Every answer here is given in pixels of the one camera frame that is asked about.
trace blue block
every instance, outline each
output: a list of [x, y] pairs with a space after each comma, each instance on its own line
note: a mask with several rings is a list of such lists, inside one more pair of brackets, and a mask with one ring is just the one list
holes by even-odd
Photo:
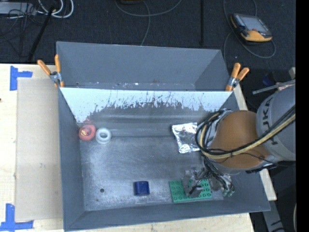
[[5, 222], [1, 222], [0, 231], [15, 232], [15, 230], [32, 229], [33, 221], [15, 222], [15, 206], [7, 203], [5, 205]]
[[148, 181], [134, 182], [135, 195], [144, 196], [150, 194]]

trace bin floor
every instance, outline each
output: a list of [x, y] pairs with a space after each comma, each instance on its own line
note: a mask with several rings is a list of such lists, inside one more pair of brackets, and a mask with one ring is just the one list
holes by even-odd
[[[179, 153], [172, 136], [113, 137], [107, 145], [81, 141], [81, 157], [88, 211], [172, 203], [169, 181], [202, 166], [200, 152]], [[150, 195], [135, 196], [133, 182], [142, 180]]]

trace gray cylinder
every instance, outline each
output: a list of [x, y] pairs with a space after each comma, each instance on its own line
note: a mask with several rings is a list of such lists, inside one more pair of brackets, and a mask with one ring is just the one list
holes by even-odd
[[[265, 99], [256, 113], [256, 132], [260, 137], [282, 115], [295, 105], [295, 85], [286, 87]], [[267, 140], [263, 146], [277, 161], [296, 160], [295, 121]]]

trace handheld device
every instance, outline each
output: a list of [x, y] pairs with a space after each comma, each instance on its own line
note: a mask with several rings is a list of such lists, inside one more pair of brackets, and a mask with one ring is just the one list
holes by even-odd
[[272, 39], [268, 26], [257, 16], [234, 13], [231, 22], [245, 43], [269, 42]]

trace blue cube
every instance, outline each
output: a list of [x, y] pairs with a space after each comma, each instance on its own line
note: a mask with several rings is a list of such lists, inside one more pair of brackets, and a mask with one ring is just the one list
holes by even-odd
[[149, 195], [149, 183], [148, 181], [136, 181], [134, 182], [134, 192], [137, 196]]

